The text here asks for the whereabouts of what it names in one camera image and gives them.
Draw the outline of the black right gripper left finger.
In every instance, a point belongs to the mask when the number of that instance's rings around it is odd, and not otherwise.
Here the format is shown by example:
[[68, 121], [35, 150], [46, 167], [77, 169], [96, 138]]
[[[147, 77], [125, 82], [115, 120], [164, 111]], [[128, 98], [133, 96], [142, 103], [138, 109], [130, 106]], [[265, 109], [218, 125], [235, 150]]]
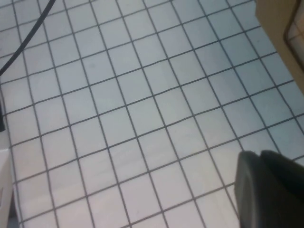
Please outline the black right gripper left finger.
[[237, 161], [235, 196], [241, 228], [289, 228], [292, 196], [274, 177], [262, 158], [241, 152]]

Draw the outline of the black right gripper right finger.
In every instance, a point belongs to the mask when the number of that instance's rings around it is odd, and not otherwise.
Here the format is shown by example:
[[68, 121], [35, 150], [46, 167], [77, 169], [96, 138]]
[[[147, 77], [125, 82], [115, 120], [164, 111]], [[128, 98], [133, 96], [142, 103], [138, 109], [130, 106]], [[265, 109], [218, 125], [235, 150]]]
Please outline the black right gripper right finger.
[[270, 169], [284, 193], [280, 194], [282, 227], [302, 228], [304, 226], [304, 168], [295, 161], [270, 150], [260, 155]]

